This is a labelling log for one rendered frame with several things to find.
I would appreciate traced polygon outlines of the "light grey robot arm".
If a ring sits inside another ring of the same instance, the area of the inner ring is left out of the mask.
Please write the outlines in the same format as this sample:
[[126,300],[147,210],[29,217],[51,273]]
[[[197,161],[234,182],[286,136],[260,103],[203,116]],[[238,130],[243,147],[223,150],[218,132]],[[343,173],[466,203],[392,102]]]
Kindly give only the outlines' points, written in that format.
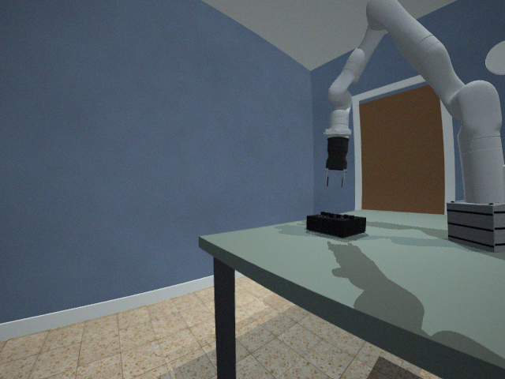
[[432,87],[448,113],[461,121],[458,147],[465,202],[505,202],[502,115],[496,88],[487,81],[464,86],[445,46],[397,0],[369,0],[366,17],[363,40],[328,90],[327,97],[335,105],[329,126],[349,126],[352,96],[347,89],[358,82],[373,51],[389,32],[405,60]]

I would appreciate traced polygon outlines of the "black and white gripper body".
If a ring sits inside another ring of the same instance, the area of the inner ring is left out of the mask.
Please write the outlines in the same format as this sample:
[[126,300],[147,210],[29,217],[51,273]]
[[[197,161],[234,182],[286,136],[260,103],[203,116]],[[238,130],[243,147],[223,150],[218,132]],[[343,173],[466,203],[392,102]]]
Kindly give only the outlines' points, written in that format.
[[333,124],[324,131],[324,136],[328,136],[326,168],[343,171],[347,168],[346,154],[351,129],[345,124]]

